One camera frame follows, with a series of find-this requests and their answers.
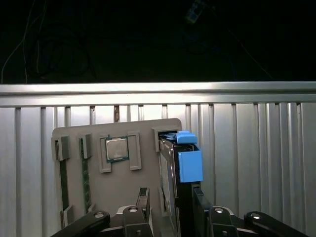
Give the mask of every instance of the aluminum panel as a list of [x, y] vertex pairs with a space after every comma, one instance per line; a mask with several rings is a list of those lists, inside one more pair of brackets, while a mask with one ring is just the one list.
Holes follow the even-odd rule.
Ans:
[[259, 156], [260, 156], [260, 189], [261, 211], [269, 213], [269, 173], [267, 149], [267, 111], [265, 104], [258, 104], [259, 123]]
[[316, 103], [302, 104], [302, 134], [303, 134], [303, 168], [305, 189], [305, 220], [306, 233], [310, 236], [316, 236]]
[[179, 118], [198, 135], [213, 204], [316, 236], [315, 102], [314, 82], [0, 85], [0, 235], [60, 228], [51, 131], [114, 122], [116, 105], [120, 121]]
[[182, 129], [187, 129], [186, 105], [168, 105], [168, 119], [177, 118], [181, 121]]
[[304, 195], [304, 168], [302, 153], [302, 132], [301, 132], [301, 113], [300, 105], [288, 104], [288, 137], [289, 137], [289, 184], [291, 211], [291, 226], [300, 230], [305, 229], [305, 195]]
[[42, 236], [42, 159], [40, 108], [21, 108], [20, 157], [22, 237]]
[[142, 120], [162, 119], [162, 105], [144, 105], [144, 118]]
[[199, 146], [199, 105], [191, 105], [191, 132], [197, 136], [197, 145]]
[[139, 108], [138, 105], [131, 105], [129, 107], [129, 116], [130, 116], [130, 121], [139, 121]]
[[269, 213], [282, 221], [282, 167], [279, 104], [267, 104]]
[[281, 167], [282, 167], [282, 208], [283, 222], [291, 225], [291, 189], [290, 189], [290, 163], [289, 163], [289, 124], [287, 104], [282, 103], [280, 108], [280, 138], [281, 138]]
[[[88, 106], [82, 106], [82, 107], [70, 107], [70, 125], [71, 126], [81, 126], [81, 125], [89, 125], [90, 124], [90, 108]], [[74, 140], [71, 141], [70, 147], [75, 147], [75, 144], [72, 144]], [[76, 202], [71, 203], [73, 206], [77, 207], [83, 207], [83, 201], [80, 198], [74, 198], [74, 197], [81, 197], [83, 190], [82, 185], [78, 185], [78, 187], [74, 188], [74, 184], [77, 184], [77, 180], [82, 179], [82, 174], [77, 171], [77, 167], [70, 165], [70, 163], [73, 162], [70, 160], [67, 162], [67, 172], [72, 173], [72, 176], [67, 176], [68, 180], [68, 195], [69, 199], [75, 200]], [[84, 215], [84, 208], [74, 208], [74, 216], [83, 216]]]
[[203, 191], [212, 203], [216, 203], [214, 106], [200, 106], [200, 148], [203, 155]]
[[128, 106], [127, 105], [120, 105], [119, 106], [119, 121], [120, 122], [128, 122], [130, 120], [128, 114]]
[[95, 124], [114, 122], [114, 106], [96, 106]]
[[15, 108], [0, 108], [0, 236], [17, 237]]
[[258, 107], [237, 104], [237, 162], [239, 214], [260, 210]]
[[214, 105], [216, 205], [239, 215], [236, 150], [236, 107]]
[[41, 161], [42, 161], [42, 221], [43, 237], [52, 236], [60, 225], [55, 183], [56, 163], [52, 158], [51, 134], [56, 127], [56, 110], [53, 107], [41, 109]]

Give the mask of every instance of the horizontal metal bar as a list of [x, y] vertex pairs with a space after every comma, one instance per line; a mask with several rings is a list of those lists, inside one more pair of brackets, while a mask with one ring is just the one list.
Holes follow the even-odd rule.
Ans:
[[314, 102], [316, 94], [129, 93], [0, 96], [0, 107]]
[[147, 92], [316, 92], [316, 82], [188, 82], [0, 85], [0, 96]]

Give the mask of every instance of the dark background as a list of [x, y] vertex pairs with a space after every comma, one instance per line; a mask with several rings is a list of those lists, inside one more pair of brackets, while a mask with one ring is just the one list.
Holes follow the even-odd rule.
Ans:
[[[1, 68], [23, 38], [32, 3], [1, 3]], [[212, 10], [190, 25], [192, 3], [36, 0], [30, 24], [39, 18], [24, 41], [27, 83], [314, 80], [315, 1], [206, 1]], [[3, 83], [25, 83], [24, 65], [21, 45]]]

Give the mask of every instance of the corrugated metal wall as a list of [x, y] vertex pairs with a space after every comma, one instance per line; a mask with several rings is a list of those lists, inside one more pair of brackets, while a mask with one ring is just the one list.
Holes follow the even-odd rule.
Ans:
[[[120, 122], [179, 118], [199, 137], [203, 188], [240, 217], [252, 210], [316, 236], [316, 103], [120, 106]], [[58, 230], [55, 127], [114, 122], [114, 106], [0, 108], [0, 236]]]

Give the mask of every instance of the black cable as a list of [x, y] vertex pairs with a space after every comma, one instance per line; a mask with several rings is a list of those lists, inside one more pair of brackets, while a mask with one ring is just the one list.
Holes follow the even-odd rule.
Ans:
[[[39, 54], [42, 62], [42, 67], [39, 72], [37, 72], [36, 64], [33, 62], [38, 41], [40, 42]], [[76, 66], [75, 69], [73, 67], [62, 67], [62, 65], [65, 65], [65, 63], [62, 62], [65, 60], [65, 48], [72, 51], [75, 50], [82, 55], [83, 60], [80, 61], [80, 64], [83, 66], [81, 68], [79, 66]], [[27, 73], [32, 77], [43, 77], [50, 73], [81, 76], [87, 71], [90, 71], [91, 74], [96, 77], [94, 67], [86, 48], [86, 39], [79, 32], [60, 23], [47, 25], [37, 35], [28, 51], [26, 69]]]
[[[225, 24], [223, 23], [223, 21], [217, 16], [216, 12], [214, 11], [214, 9], [212, 7], [210, 7], [209, 5], [202, 3], [206, 8], [208, 8], [214, 15], [215, 19], [217, 19], [221, 24], [223, 24], [225, 26]], [[243, 46], [243, 44], [240, 42], [240, 40], [237, 38], [237, 36], [227, 27], [225, 26], [227, 31], [232, 35], [232, 37], [240, 44], [240, 46], [242, 47], [242, 49], [245, 51], [245, 53], [252, 59], [252, 61], [271, 79], [273, 79], [273, 77], [267, 72], [267, 70], [265, 70], [261, 64], [249, 53], [249, 51], [245, 48], [245, 46]]]

